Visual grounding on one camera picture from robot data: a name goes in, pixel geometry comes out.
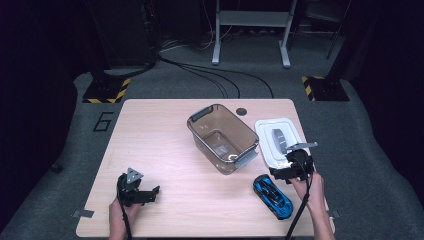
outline toy car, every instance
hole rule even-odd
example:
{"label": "toy car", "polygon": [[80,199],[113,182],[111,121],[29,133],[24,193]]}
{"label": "toy car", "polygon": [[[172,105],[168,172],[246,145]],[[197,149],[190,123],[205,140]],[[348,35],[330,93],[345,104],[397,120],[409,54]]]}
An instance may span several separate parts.
{"label": "toy car", "polygon": [[293,203],[278,189],[267,174],[260,175],[253,181],[253,190],[278,220],[287,219],[293,213]]}

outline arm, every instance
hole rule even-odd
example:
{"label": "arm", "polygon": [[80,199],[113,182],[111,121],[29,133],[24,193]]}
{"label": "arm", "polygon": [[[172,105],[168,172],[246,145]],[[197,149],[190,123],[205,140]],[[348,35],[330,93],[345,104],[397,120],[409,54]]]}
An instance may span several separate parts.
{"label": "arm", "polygon": [[[141,204],[133,204],[131,207],[125,207],[128,215],[128,221],[132,226]],[[122,210],[117,198],[109,205],[109,240],[123,240],[126,234],[125,223],[122,219]]]}
{"label": "arm", "polygon": [[[307,207],[311,213],[312,223],[314,225],[314,235],[317,240],[335,240],[331,229],[330,218],[325,209],[324,200],[324,179],[317,172],[313,173],[313,181],[309,190],[309,201]],[[290,179],[297,195],[302,199],[306,193],[306,183],[298,179]]]}

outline dark background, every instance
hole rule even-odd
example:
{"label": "dark background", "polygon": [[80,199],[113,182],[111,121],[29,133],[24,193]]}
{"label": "dark background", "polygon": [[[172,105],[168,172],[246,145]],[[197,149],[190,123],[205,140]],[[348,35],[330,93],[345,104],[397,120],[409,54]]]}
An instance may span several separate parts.
{"label": "dark background", "polygon": [[[183,28],[191,30],[188,32],[170,29],[193,42],[199,41],[200,35],[208,30],[205,19],[199,17],[203,11],[200,1],[184,1],[186,5],[179,5],[184,8],[170,6],[171,2],[158,1],[159,12],[153,18],[156,24],[149,26],[138,14],[142,12],[141,1],[126,1],[130,4],[127,9],[137,11],[129,14],[112,11],[117,20],[114,26],[106,24],[109,29],[101,27],[108,20],[104,11],[121,2],[1,2],[1,229],[63,149],[77,101],[73,85],[77,76],[99,69],[154,62],[155,42],[160,35],[152,36],[150,31],[156,34],[155,29],[166,29],[170,22],[191,23],[190,28]],[[243,6],[260,10],[287,7],[265,6],[256,1]],[[172,13],[175,18],[189,11],[193,15],[186,16],[194,16],[196,21],[191,21],[192,18],[171,21],[173,17],[166,10],[169,7],[175,10]],[[376,140],[395,168],[409,180],[421,203],[424,202],[420,187],[424,182],[420,152],[424,139],[421,81],[424,29],[420,16],[423,7],[421,1],[356,1],[345,30],[349,44],[343,46],[330,71],[341,77],[349,66],[355,65],[353,56],[365,41],[364,29],[369,29],[375,21],[369,51],[363,53],[364,62],[356,68],[359,73],[349,80],[368,111]],[[214,4],[207,1],[206,8],[214,17]],[[117,29],[124,32],[123,36],[132,34],[139,41],[118,46],[108,37]]]}

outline clear plastic bin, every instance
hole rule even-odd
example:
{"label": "clear plastic bin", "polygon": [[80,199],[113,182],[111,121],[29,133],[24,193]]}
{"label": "clear plastic bin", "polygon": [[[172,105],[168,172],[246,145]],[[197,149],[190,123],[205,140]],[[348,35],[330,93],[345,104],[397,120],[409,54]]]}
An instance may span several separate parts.
{"label": "clear plastic bin", "polygon": [[258,135],[221,104],[191,115],[187,127],[196,146],[222,174],[231,174],[258,155]]}

